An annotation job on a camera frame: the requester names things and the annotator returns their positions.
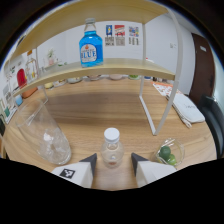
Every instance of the wooden table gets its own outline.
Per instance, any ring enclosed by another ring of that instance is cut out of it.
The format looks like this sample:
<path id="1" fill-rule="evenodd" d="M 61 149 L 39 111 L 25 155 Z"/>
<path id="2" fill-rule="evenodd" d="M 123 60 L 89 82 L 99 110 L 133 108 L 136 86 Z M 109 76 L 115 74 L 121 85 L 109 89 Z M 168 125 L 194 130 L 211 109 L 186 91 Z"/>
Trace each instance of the wooden table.
<path id="1" fill-rule="evenodd" d="M 46 107 L 66 135 L 72 150 L 70 163 L 77 163 L 97 153 L 97 164 L 92 184 L 94 189 L 121 190 L 137 188 L 131 153 L 152 158 L 152 154 L 167 138 L 178 139 L 185 147 L 185 158 L 177 168 L 216 159 L 216 149 L 211 132 L 206 124 L 193 124 L 188 129 L 171 108 L 162 130 L 153 136 L 144 109 L 139 100 L 140 80 L 110 80 L 101 77 L 98 81 L 84 79 L 76 84 L 65 84 L 47 90 L 49 101 Z M 26 99 L 27 102 L 44 97 L 38 90 Z M 167 105 L 167 100 L 145 81 L 143 97 L 155 126 L 158 125 Z M 51 172 L 56 165 L 43 160 L 24 140 L 15 126 L 16 114 L 6 128 L 4 139 L 10 160 L 32 164 Z M 115 168 L 105 167 L 100 154 L 104 131 L 115 127 L 120 131 L 120 141 L 125 153 L 122 164 Z"/>

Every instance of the bottle label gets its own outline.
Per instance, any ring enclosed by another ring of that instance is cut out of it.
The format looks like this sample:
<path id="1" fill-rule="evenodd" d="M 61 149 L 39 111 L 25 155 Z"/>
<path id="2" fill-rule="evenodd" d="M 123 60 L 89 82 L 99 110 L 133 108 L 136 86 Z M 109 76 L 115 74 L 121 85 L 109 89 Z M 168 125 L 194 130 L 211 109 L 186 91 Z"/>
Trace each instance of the bottle label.
<path id="1" fill-rule="evenodd" d="M 81 60 L 82 62 L 96 61 L 97 53 L 96 47 L 92 44 L 85 44 L 81 48 Z"/>

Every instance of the red object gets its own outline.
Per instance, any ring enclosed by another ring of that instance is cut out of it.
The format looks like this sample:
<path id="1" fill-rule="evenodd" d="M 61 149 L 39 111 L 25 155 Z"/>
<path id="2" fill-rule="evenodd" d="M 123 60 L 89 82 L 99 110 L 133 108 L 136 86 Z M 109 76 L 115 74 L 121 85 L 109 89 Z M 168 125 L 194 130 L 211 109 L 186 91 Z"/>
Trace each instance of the red object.
<path id="1" fill-rule="evenodd" d="M 27 84 L 25 72 L 22 68 L 17 72 L 17 82 L 20 89 L 23 88 Z"/>

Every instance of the green object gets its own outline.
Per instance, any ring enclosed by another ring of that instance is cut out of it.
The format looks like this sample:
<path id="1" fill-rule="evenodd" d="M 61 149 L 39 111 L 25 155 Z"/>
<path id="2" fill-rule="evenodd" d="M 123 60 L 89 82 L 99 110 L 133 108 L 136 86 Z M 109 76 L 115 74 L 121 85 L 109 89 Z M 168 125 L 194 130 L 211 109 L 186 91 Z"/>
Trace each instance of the green object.
<path id="1" fill-rule="evenodd" d="M 131 78 L 138 78 L 138 75 L 130 75 Z"/>
<path id="2" fill-rule="evenodd" d="M 162 157 L 164 160 L 167 160 L 169 159 L 170 153 L 171 153 L 170 147 L 165 145 L 161 147 L 159 156 Z"/>
<path id="3" fill-rule="evenodd" d="M 10 114 L 10 112 L 9 112 L 9 108 L 8 108 L 8 107 L 6 107 L 6 109 L 5 109 L 5 114 L 6 114 L 7 117 L 8 117 L 9 114 Z"/>
<path id="4" fill-rule="evenodd" d="M 173 166 L 177 163 L 176 158 L 173 154 L 170 154 L 169 158 L 167 159 L 167 163 Z"/>

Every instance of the blue label bottle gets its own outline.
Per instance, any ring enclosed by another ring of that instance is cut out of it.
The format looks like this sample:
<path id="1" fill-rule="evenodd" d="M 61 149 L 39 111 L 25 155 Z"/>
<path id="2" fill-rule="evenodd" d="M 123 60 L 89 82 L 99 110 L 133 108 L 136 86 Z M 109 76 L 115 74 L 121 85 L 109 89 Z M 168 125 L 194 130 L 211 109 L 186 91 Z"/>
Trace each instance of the blue label bottle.
<path id="1" fill-rule="evenodd" d="M 95 19 L 86 19 L 85 36 L 79 41 L 82 67 L 103 64 L 103 40 L 96 34 Z"/>

